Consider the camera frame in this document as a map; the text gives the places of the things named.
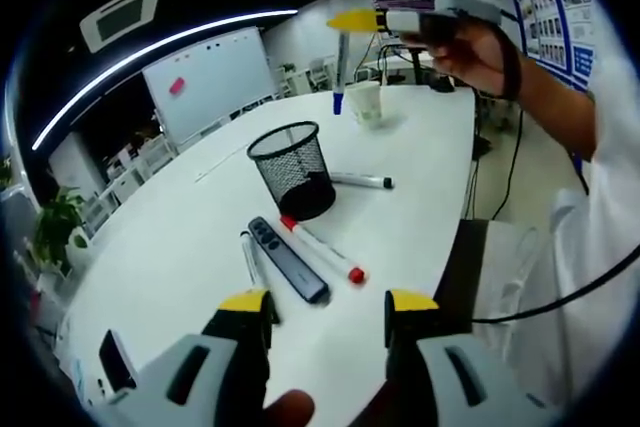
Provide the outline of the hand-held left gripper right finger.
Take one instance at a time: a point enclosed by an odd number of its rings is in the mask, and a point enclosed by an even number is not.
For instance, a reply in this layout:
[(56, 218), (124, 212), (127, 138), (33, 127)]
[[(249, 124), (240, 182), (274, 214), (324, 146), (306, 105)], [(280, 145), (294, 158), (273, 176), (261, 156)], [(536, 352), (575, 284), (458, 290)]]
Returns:
[(385, 292), (386, 379), (401, 412), (428, 426), (550, 426), (555, 410), (523, 391), (484, 343), (459, 333), (429, 296)]

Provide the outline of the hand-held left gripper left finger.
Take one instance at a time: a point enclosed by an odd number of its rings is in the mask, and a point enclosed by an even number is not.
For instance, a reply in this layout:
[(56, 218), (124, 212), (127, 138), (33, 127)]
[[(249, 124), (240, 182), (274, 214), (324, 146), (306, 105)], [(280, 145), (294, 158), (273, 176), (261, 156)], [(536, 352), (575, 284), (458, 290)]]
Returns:
[(252, 426), (270, 375), (274, 304), (267, 289), (233, 295), (201, 334), (145, 365), (104, 404), (106, 426)]

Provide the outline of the person's right hand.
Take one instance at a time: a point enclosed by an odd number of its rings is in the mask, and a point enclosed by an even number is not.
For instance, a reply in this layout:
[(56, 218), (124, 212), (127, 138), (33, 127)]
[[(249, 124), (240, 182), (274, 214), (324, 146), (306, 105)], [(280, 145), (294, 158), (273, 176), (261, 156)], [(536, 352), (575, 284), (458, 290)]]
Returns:
[(502, 31), (479, 22), (454, 33), (402, 33), (401, 40), (426, 49), (434, 68), (496, 97), (515, 100), (522, 86), (522, 55)]

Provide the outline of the person's left hand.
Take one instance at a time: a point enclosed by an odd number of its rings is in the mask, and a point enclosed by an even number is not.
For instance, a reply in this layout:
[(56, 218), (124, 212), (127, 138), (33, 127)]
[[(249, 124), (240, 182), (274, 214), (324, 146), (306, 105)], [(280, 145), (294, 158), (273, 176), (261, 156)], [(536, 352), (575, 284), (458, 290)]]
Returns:
[(315, 403), (306, 392), (290, 390), (263, 412), (264, 426), (305, 427), (315, 412)]

